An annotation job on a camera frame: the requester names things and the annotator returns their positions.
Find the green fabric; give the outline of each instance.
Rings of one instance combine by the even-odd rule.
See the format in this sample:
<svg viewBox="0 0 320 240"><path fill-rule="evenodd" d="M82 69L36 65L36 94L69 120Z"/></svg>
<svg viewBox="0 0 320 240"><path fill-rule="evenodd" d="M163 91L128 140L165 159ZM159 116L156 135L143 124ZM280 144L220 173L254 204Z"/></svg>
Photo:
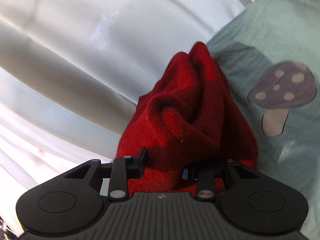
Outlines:
<svg viewBox="0 0 320 240"><path fill-rule="evenodd" d="M267 137L266 109L248 94L272 65L304 63L320 85L320 0L260 0L218 32L208 49L230 86L259 145L258 169L297 190L310 209L301 232L320 239L320 95L290 108L282 135Z"/></svg>

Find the mushroom print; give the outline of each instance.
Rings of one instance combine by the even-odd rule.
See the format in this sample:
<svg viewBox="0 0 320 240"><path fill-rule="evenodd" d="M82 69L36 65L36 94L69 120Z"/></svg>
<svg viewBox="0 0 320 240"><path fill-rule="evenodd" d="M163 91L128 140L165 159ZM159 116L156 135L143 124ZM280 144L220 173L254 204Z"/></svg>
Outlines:
<svg viewBox="0 0 320 240"><path fill-rule="evenodd" d="M262 130L274 137L282 134L289 108L307 104L315 96L316 82L307 66L288 61L267 70L248 100L268 109L262 118Z"/></svg>

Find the red fabric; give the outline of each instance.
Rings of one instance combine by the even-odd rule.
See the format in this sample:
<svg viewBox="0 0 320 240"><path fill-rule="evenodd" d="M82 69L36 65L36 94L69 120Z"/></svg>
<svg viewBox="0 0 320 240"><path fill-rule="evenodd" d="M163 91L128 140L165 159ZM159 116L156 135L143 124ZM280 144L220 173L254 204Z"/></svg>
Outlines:
<svg viewBox="0 0 320 240"><path fill-rule="evenodd" d="M128 181L130 194L194 194L195 181L184 181L181 168L203 159L234 159L256 168L255 137L202 42L189 54L176 54L153 90L139 98L116 156L135 155L142 146L148 148L148 163L142 179Z"/></svg>

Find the mushroom stem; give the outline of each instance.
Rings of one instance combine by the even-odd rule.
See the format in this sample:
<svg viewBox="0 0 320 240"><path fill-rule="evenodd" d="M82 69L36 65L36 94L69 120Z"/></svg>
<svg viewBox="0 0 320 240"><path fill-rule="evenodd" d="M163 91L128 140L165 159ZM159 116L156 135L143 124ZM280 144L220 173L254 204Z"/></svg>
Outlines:
<svg viewBox="0 0 320 240"><path fill-rule="evenodd" d="M262 130L269 137L279 136L284 129L289 108L268 109L262 118Z"/></svg>

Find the white curtain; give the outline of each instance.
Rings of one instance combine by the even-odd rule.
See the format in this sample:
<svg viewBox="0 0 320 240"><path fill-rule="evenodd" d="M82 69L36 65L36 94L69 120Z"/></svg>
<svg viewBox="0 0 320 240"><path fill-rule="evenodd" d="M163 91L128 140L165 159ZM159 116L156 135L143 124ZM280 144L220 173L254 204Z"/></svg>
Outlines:
<svg viewBox="0 0 320 240"><path fill-rule="evenodd" d="M92 158L110 162L170 58L252 0L0 0L0 215Z"/></svg>

